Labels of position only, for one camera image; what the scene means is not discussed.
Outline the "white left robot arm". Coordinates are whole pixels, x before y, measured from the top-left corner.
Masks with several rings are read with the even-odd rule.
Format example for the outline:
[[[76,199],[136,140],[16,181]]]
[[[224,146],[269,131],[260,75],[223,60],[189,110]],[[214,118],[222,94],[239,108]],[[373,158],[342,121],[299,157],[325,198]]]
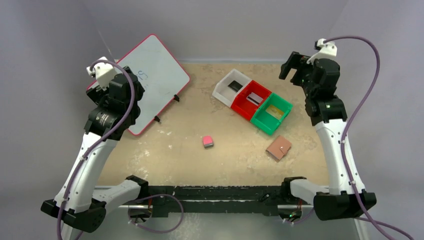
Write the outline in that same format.
[[[41,211],[56,218],[60,240],[69,239],[73,230],[91,233],[98,229],[106,215],[120,204],[146,203],[146,182],[136,176],[96,195],[95,186],[110,154],[123,133],[136,123],[141,110],[138,101],[144,88],[128,66],[107,65],[106,87],[89,89],[87,95],[96,104],[84,126],[79,153],[59,193],[45,200]]]

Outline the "pink eraser block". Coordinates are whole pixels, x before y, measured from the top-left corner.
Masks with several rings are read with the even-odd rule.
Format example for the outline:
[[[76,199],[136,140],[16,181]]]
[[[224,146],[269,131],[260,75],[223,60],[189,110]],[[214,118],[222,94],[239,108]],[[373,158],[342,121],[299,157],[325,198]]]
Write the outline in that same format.
[[[203,136],[202,143],[205,149],[208,149],[214,146],[213,138],[210,135]]]

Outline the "white plastic bin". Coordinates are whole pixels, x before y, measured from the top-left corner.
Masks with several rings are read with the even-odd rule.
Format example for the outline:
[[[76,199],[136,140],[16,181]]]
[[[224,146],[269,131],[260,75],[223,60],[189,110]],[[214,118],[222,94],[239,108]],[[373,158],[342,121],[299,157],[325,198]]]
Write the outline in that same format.
[[[234,68],[215,85],[212,96],[230,108],[236,96],[251,81],[250,77]]]

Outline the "brown leather card holder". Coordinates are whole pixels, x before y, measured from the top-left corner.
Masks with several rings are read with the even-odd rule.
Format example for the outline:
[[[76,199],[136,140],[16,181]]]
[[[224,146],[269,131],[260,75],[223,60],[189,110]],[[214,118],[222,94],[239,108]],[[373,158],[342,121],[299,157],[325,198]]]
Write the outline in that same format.
[[[292,147],[292,143],[285,137],[279,135],[265,150],[275,161],[279,162],[285,157]]]

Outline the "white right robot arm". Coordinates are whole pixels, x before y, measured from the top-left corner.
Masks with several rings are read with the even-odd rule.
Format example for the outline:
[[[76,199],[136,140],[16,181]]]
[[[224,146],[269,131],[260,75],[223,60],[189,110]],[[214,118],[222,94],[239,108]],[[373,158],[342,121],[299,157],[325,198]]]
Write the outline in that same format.
[[[347,112],[335,94],[340,66],[328,58],[312,63],[308,59],[292,52],[282,64],[279,78],[284,80],[290,70],[296,71],[290,82],[305,94],[305,110],[323,147],[329,185],[320,186],[300,176],[286,177],[280,196],[288,204],[298,199],[312,204],[322,221],[357,218],[373,207],[377,198],[366,190],[359,176],[345,132]]]

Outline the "red plastic bin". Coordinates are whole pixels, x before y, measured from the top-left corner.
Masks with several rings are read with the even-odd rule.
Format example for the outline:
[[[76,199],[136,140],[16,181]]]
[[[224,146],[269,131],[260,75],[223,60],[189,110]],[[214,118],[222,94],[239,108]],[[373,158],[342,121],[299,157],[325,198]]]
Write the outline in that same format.
[[[270,90],[252,80],[240,91],[240,93],[237,93],[230,108],[250,121],[271,93]]]

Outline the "pink framed whiteboard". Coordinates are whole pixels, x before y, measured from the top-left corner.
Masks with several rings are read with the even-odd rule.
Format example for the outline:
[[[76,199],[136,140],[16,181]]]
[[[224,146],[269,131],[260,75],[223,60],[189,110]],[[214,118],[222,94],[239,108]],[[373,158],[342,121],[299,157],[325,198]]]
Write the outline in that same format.
[[[97,63],[101,62],[107,63],[107,58],[101,57]],[[180,91],[190,82],[189,75],[155,34],[142,40],[117,65],[130,67],[144,88],[144,93],[137,102],[140,114],[130,112],[122,125],[109,136],[113,140],[119,140],[125,130],[140,135],[153,121],[159,122],[159,113],[172,100],[179,101]],[[124,114],[97,106],[88,115],[84,130],[103,136],[116,126]]]

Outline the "green plastic bin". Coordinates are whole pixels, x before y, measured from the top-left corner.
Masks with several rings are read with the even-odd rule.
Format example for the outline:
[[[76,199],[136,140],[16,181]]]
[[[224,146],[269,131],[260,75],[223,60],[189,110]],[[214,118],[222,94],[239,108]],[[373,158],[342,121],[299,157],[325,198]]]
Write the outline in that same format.
[[[293,105],[275,93],[257,109],[250,122],[268,135],[272,135],[291,112]]]

